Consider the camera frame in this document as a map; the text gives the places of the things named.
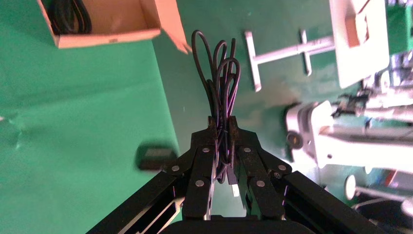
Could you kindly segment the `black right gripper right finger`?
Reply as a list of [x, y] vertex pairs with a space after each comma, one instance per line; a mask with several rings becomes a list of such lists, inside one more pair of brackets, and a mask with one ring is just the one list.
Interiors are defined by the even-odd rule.
[[260, 234], [380, 234], [382, 229], [261, 147], [257, 134], [229, 119], [242, 202]]

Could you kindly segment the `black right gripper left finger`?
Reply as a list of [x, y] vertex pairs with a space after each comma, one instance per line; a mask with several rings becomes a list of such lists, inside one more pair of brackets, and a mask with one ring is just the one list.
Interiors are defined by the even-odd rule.
[[94, 225], [90, 234], [186, 234], [210, 219], [218, 142], [215, 121], [191, 135], [190, 149]]

